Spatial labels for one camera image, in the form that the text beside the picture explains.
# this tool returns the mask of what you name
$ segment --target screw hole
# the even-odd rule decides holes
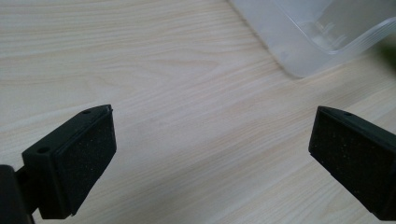
[[[48,151],[50,151],[50,148],[49,148],[49,147],[41,147],[41,148],[39,148],[39,149],[37,150],[37,153],[43,154],[43,153],[46,153],[46,152],[48,152]]]

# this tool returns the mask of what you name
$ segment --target wood grain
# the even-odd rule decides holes
[[[318,105],[396,133],[374,53],[283,72],[224,0],[0,2],[0,162],[112,104],[118,152],[78,214],[37,223],[379,223],[315,162]]]

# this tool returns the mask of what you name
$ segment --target clear plastic box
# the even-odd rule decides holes
[[[279,63],[307,77],[396,32],[396,0],[230,0]]]

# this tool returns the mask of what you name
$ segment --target black plastic bracket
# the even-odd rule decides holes
[[[396,220],[396,135],[320,106],[309,152],[381,220]]]
[[[30,214],[37,207],[44,219],[74,215],[116,148],[111,105],[78,113],[26,149],[24,166],[15,175],[11,167],[0,166],[0,186],[8,186],[0,191],[0,223],[33,223]],[[17,215],[5,212],[11,208],[30,218],[15,222]]]

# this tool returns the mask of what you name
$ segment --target wooden table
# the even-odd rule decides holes
[[[374,53],[276,63],[225,0],[0,2],[0,163],[112,104],[118,151],[74,217],[37,223],[379,223],[308,153],[318,105],[396,133]]]

